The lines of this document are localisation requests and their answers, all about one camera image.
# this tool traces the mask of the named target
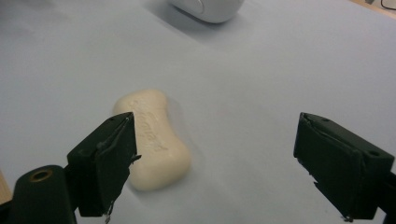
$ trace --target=white object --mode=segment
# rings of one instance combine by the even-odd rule
[[[166,106],[166,96],[157,90],[125,95],[114,106],[115,115],[134,112],[137,153],[142,155],[130,168],[130,181],[136,189],[163,188],[190,169],[190,152],[172,130]]]
[[[192,16],[212,23],[229,20],[244,0],[169,0],[171,4]]]

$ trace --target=white container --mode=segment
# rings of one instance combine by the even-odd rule
[[[244,0],[169,0],[169,2],[202,21],[220,23],[232,18]]]

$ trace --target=white table surface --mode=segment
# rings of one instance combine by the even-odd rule
[[[247,0],[222,25],[161,0],[0,0],[0,169],[13,188],[65,166],[118,98],[157,88],[191,172],[125,185],[112,223],[344,223],[292,156],[299,114],[396,155],[395,53],[396,21],[347,0]]]

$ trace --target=white soap bar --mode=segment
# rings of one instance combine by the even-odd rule
[[[190,152],[172,130],[166,107],[166,96],[157,90],[125,95],[114,106],[114,115],[134,112],[137,153],[142,155],[130,167],[130,181],[136,189],[163,188],[190,169]]]

